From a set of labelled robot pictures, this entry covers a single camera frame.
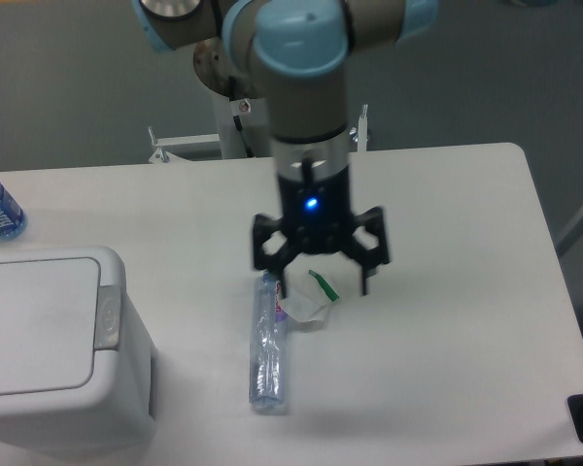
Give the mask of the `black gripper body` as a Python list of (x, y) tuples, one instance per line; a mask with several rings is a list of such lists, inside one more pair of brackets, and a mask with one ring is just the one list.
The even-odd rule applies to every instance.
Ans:
[(352, 237), (350, 170), (307, 186), (278, 178), (282, 218), (280, 231), (300, 253), (334, 254)]

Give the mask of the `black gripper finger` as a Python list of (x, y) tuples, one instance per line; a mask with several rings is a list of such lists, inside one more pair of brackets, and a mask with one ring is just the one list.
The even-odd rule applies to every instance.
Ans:
[[(364, 246), (355, 236), (357, 229), (376, 239), (371, 248)], [(344, 224), (342, 252), (360, 266), (360, 292), (369, 293), (368, 279), (378, 266), (391, 262), (386, 232), (385, 214), (382, 207), (373, 207), (360, 215), (350, 215)]]
[[(268, 253), (265, 244), (275, 233), (282, 233), (285, 242), (276, 252)], [(299, 242), (285, 229), (282, 218), (275, 219), (264, 214), (256, 214), (252, 226), (253, 265), (258, 271), (267, 271), (281, 284), (281, 290), (287, 291), (285, 269), (300, 254)]]

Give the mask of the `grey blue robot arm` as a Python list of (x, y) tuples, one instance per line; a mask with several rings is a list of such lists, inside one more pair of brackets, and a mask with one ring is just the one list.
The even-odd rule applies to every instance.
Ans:
[(253, 263), (275, 278), (301, 254), (343, 253), (367, 280), (390, 261), (384, 212), (351, 207), (347, 58), (433, 25), (435, 1), (136, 1), (156, 50), (219, 38), (264, 98), (282, 214), (253, 220)]

